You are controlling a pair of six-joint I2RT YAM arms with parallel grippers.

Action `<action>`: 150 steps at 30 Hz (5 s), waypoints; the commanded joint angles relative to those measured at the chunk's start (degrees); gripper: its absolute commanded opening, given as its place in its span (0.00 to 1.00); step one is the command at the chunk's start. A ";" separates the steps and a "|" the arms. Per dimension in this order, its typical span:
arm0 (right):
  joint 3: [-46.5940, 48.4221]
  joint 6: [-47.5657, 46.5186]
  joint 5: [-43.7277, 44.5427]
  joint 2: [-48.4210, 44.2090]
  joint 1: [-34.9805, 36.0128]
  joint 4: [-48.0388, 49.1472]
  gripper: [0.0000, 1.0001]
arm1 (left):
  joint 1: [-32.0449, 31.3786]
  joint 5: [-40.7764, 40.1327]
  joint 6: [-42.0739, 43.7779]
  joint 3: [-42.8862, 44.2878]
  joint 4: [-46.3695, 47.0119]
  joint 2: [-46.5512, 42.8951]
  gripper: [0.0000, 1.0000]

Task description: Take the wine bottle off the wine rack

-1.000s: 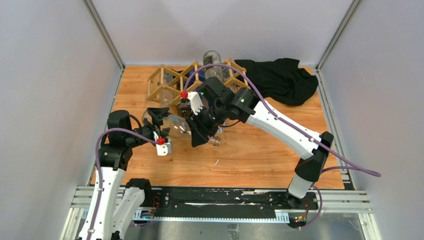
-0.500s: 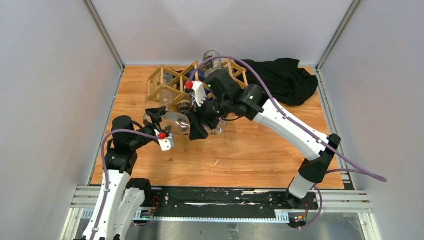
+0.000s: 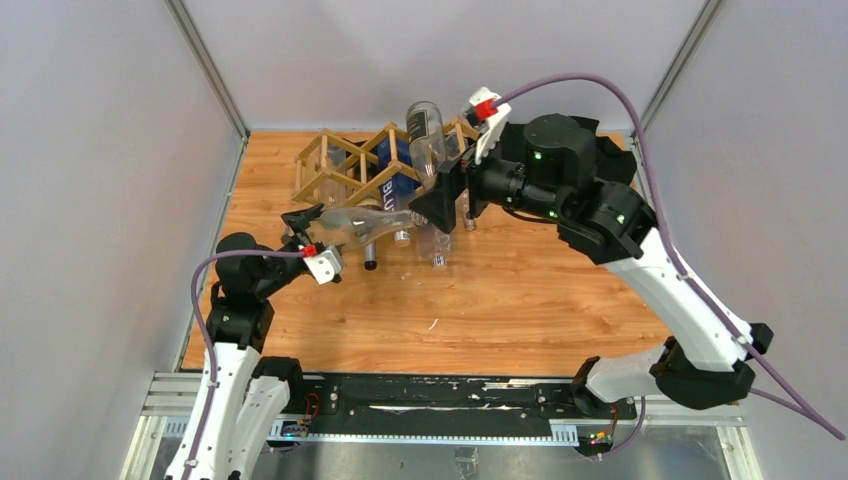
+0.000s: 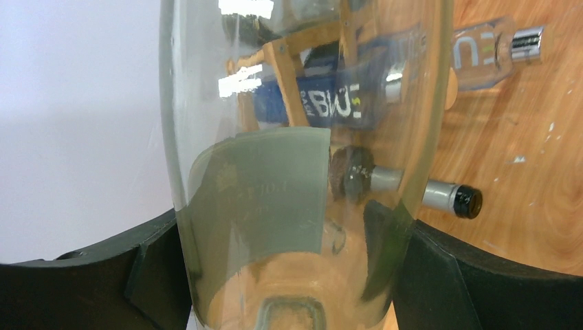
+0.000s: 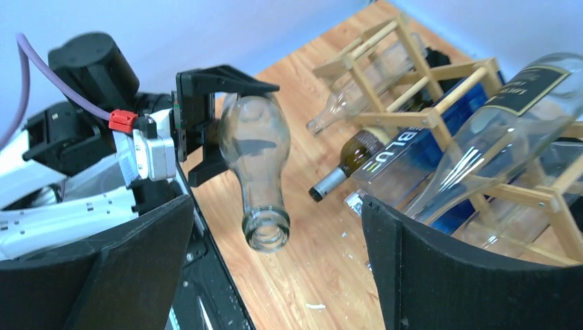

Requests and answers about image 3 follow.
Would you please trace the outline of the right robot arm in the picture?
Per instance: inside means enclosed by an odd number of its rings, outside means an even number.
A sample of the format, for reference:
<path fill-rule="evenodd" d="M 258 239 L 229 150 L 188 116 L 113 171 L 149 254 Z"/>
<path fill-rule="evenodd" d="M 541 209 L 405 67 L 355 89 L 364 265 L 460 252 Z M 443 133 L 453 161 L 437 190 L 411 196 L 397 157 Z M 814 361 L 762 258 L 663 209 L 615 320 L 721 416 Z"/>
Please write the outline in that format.
<path fill-rule="evenodd" d="M 552 223 L 571 249 L 619 277 L 663 321 L 669 337 L 660 346 L 584 361 L 569 392 L 580 415 L 643 395 L 693 410 L 744 399 L 755 380 L 750 360 L 767 351 L 772 330 L 741 320 L 694 275 L 676 270 L 655 211 L 631 186 L 634 155 L 598 136 L 597 126 L 562 114 L 510 125 L 491 151 L 472 147 L 442 164 L 410 207 L 446 233 L 462 193 L 471 217 L 498 205 Z"/>

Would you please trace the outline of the clear bottle dark label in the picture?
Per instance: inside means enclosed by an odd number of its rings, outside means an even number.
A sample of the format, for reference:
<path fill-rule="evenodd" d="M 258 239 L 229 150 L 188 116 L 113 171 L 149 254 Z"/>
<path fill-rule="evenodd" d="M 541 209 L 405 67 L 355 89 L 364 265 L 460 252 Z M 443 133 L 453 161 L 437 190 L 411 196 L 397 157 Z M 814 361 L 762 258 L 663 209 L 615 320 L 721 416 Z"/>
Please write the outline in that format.
<path fill-rule="evenodd" d="M 446 160 L 441 112 L 430 101 L 412 104 L 406 114 L 411 166 L 425 190 L 436 183 L 439 165 Z"/>

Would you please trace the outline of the clear glass bottle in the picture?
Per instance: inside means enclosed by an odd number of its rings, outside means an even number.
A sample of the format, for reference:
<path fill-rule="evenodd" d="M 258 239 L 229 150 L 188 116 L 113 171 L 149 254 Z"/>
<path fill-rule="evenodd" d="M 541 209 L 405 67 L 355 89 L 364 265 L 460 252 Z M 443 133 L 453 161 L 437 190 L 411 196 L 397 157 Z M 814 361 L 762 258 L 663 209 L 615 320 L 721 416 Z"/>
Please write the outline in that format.
<path fill-rule="evenodd" d="M 321 213 L 310 223 L 307 234 L 315 243 L 350 251 L 414 226 L 415 214 L 409 210 L 342 207 Z"/>

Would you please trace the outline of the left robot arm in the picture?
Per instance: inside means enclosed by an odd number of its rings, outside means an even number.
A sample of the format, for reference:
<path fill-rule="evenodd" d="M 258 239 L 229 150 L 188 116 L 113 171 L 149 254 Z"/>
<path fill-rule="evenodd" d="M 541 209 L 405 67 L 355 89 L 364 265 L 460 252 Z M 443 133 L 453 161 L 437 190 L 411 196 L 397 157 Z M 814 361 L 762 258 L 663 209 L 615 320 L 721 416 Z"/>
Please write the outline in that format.
<path fill-rule="evenodd" d="M 224 237 L 191 277 L 195 321 L 205 345 L 200 386 L 167 479 L 248 479 L 272 424 L 306 400 L 303 370 L 290 357 L 262 354 L 274 318 L 270 298 L 309 275 L 320 284 L 342 270 L 338 250 L 307 230 L 321 204 L 282 214 L 278 249 L 246 232 Z"/>

